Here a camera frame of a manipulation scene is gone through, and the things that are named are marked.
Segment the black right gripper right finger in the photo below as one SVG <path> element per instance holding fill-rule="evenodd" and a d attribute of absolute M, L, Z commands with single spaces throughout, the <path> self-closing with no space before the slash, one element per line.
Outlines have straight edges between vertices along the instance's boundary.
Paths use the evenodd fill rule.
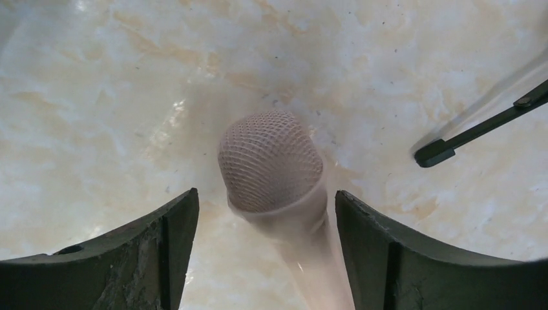
<path fill-rule="evenodd" d="M 546 309 L 547 260 L 475 253 L 399 223 L 346 191 L 337 228 L 357 309 Z"/>

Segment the beige microphone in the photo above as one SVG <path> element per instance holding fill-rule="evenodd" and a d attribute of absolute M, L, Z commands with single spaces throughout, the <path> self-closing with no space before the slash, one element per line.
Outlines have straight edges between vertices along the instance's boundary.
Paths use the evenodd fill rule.
<path fill-rule="evenodd" d="M 309 309 L 353 309 L 328 219 L 326 166 L 305 128 L 285 110 L 246 116 L 218 145 L 229 208 L 263 234 Z"/>

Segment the shock mount tripod stand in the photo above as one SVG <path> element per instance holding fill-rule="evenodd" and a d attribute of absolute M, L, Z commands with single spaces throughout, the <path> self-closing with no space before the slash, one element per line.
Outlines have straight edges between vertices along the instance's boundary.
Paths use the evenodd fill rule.
<path fill-rule="evenodd" d="M 547 82 L 544 81 L 508 108 L 495 116 L 465 130 L 445 141 L 438 139 L 421 147 L 414 154 L 416 163 L 422 168 L 433 167 L 456 155 L 455 150 L 547 103 Z"/>

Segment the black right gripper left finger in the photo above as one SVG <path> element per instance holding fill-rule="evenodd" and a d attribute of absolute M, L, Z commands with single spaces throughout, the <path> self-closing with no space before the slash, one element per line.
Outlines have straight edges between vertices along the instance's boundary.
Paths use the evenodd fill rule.
<path fill-rule="evenodd" d="M 2 309 L 178 309 L 198 191 L 54 254 L 1 262 Z"/>

